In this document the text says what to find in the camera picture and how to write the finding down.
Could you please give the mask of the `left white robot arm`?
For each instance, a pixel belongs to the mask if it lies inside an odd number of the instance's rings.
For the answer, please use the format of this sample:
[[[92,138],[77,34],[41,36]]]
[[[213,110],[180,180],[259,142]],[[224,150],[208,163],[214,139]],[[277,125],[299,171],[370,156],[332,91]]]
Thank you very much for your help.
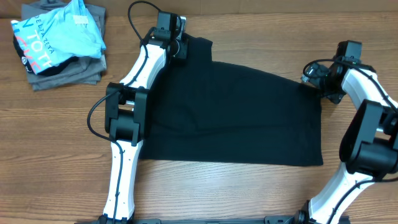
[[[150,88],[169,60],[186,59],[187,50],[185,33],[170,41],[149,36],[130,72],[107,86],[105,130],[113,161],[108,198],[98,223],[132,223],[137,162],[149,124]]]

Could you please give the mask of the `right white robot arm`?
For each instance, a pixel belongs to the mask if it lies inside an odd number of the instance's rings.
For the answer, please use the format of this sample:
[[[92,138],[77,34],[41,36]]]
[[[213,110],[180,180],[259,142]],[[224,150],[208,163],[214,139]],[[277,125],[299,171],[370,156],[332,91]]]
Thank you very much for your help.
[[[320,193],[286,223],[348,223],[345,210],[368,187],[397,173],[397,102],[378,82],[375,69],[358,62],[307,64],[302,80],[331,100],[349,96],[356,114],[340,144],[340,164]]]

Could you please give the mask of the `black t-shirt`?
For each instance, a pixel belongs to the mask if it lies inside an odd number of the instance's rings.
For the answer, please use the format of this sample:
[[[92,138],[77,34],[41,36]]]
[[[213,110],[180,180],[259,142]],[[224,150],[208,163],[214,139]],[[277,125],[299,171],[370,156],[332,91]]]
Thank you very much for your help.
[[[310,86],[216,62],[212,43],[189,37],[188,57],[153,86],[141,159],[320,166],[322,107]]]

